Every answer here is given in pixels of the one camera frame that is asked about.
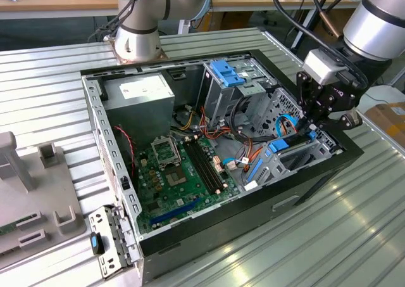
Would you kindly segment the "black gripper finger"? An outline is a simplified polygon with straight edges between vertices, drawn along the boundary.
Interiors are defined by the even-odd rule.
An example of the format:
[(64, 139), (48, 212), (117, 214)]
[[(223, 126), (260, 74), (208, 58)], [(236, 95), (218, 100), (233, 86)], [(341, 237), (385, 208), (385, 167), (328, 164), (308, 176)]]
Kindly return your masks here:
[(298, 72), (297, 88), (299, 91), (298, 104), (301, 107), (302, 117), (299, 119), (296, 129), (298, 132), (305, 132), (310, 123), (318, 119), (318, 97), (320, 95), (320, 85), (306, 72)]
[(317, 128), (332, 131), (340, 130), (346, 131), (359, 127), (363, 124), (363, 119), (357, 112), (357, 109), (351, 109), (346, 111), (340, 118), (334, 119), (329, 117), (323, 117), (317, 122), (313, 122)]

